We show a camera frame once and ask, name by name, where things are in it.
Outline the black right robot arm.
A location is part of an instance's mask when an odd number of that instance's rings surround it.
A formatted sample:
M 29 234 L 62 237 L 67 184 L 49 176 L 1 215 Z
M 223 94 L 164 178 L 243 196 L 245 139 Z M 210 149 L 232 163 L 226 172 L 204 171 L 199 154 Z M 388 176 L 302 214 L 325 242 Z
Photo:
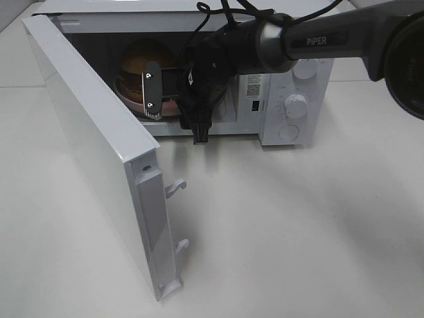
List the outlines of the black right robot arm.
M 182 62 L 147 63 L 141 74 L 144 111 L 156 119 L 164 99 L 175 99 L 185 129 L 207 134 L 212 111 L 232 77 L 288 72 L 302 59 L 361 58 L 372 81 L 385 80 L 396 103 L 423 118 L 423 2 L 388 1 L 331 15 L 328 8 L 301 18 L 260 11 L 243 1 L 223 5 L 227 23 L 186 48 Z

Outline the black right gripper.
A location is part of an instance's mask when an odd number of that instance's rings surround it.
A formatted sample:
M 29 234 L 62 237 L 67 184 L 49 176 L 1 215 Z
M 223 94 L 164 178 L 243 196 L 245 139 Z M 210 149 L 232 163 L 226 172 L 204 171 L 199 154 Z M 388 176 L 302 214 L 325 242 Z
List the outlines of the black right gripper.
M 181 128 L 210 128 L 231 79 L 263 74 L 256 29 L 219 29 L 183 49 L 171 67 L 149 61 L 141 75 L 144 115 L 162 118 L 163 95 L 176 101 Z

